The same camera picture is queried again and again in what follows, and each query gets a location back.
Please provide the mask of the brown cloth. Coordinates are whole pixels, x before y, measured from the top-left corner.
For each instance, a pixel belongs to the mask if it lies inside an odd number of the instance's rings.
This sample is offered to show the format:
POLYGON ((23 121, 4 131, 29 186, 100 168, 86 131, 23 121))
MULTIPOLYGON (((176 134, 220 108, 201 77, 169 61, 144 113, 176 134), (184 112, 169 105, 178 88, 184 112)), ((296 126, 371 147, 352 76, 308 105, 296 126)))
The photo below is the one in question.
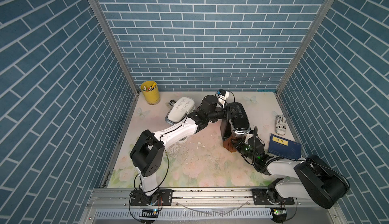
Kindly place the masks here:
POLYGON ((235 148, 234 144, 239 143, 240 140, 240 138, 230 136, 222 144, 225 149, 227 149, 231 153, 234 153, 237 152, 237 149, 235 148))

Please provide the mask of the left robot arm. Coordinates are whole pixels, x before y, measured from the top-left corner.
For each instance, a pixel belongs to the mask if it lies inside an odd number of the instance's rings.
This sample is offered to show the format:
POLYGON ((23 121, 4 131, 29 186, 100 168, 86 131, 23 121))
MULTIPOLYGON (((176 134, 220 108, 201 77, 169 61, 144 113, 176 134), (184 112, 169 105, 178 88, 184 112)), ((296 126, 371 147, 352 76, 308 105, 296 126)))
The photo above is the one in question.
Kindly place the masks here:
POLYGON ((170 127, 141 133, 130 152, 130 158, 140 177, 140 186, 134 193, 145 205, 154 205, 161 200, 160 183, 156 172, 160 168, 167 149, 182 139, 197 134, 206 128, 209 122, 229 119, 233 111, 232 102, 227 102, 228 92, 219 91, 215 95, 205 96, 198 107, 194 100, 182 97, 171 101, 171 109, 166 116, 170 127))

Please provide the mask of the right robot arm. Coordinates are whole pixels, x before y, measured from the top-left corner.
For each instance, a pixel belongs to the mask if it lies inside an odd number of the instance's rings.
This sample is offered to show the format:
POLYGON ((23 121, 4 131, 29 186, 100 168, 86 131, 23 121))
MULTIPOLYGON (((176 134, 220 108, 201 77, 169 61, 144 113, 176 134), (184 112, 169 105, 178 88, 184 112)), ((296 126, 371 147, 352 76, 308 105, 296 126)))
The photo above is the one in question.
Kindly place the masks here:
POLYGON ((287 199, 308 199, 329 209, 350 189, 347 178, 317 155, 305 159, 270 156, 261 140, 253 135, 233 140, 232 145, 257 172, 277 177, 266 191, 271 204, 281 204, 287 199))

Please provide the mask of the black coffee machine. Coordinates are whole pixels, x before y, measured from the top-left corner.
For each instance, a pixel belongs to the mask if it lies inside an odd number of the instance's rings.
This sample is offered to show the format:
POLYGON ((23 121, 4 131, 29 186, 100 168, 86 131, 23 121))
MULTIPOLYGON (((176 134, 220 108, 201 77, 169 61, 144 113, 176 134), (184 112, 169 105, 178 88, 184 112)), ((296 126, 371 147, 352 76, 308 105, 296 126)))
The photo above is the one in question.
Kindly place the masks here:
POLYGON ((221 137, 226 141, 229 137, 244 139, 251 127, 243 105, 232 102, 223 109, 224 117, 220 126, 221 137))

